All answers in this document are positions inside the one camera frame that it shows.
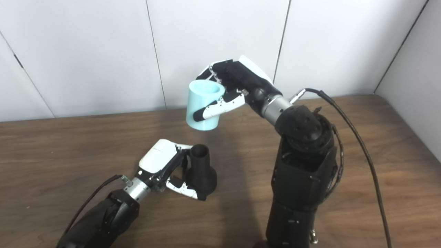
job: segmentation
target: black cylindrical object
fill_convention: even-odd
[[[191,168],[185,178],[187,185],[205,195],[213,193],[217,186],[216,170],[210,166],[210,152],[206,145],[194,145],[190,150]]]

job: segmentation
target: robotic arm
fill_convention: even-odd
[[[245,56],[238,61],[213,63],[197,79],[222,84],[225,95],[196,111],[195,121],[247,103],[281,136],[271,179],[273,204],[264,246],[307,248],[309,243],[316,244],[315,213],[335,188],[343,169],[336,163],[335,127],[318,114],[320,109],[311,112],[303,105],[293,105],[305,90],[291,100],[284,98],[269,77]]]
[[[172,172],[179,166],[186,171],[187,156],[191,160],[187,179],[172,177]],[[139,204],[151,191],[161,192],[167,187],[204,201],[216,187],[216,172],[209,166],[207,146],[181,145],[166,139],[160,139],[139,161],[133,180],[126,176],[121,179],[126,187],[110,192],[72,228],[68,227],[58,242],[58,248],[110,247],[138,217]]]

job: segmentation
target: metal connector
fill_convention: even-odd
[[[121,180],[127,185],[127,187],[131,187],[133,185],[132,180],[130,180],[127,176],[123,175]]]

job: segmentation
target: wooden table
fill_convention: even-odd
[[[376,165],[394,247],[440,247],[440,163],[380,97],[336,102]],[[346,155],[344,177],[317,213],[315,247],[385,247],[372,178],[355,137],[324,101],[302,103],[324,107]],[[151,193],[114,248],[251,248],[264,238],[279,136],[242,107],[209,132],[187,126],[184,109],[0,123],[0,246],[54,247],[91,192],[116,173],[132,177],[160,138],[208,145],[218,187],[206,202],[170,190]],[[85,210],[122,186],[104,188]]]

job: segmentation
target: white wall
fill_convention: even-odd
[[[0,0],[0,31],[56,117],[165,108],[144,0]]]
[[[246,55],[271,78],[288,0],[147,0],[167,108],[187,105],[188,84],[209,64]]]
[[[55,117],[177,108],[214,61],[247,55],[272,78],[288,3],[0,0],[0,32]],[[276,87],[373,93],[423,3],[292,0]]]
[[[0,35],[0,121],[53,118]]]
[[[288,97],[373,93],[424,3],[292,0],[275,86]]]
[[[431,0],[381,82],[384,97],[441,161],[441,1]]]

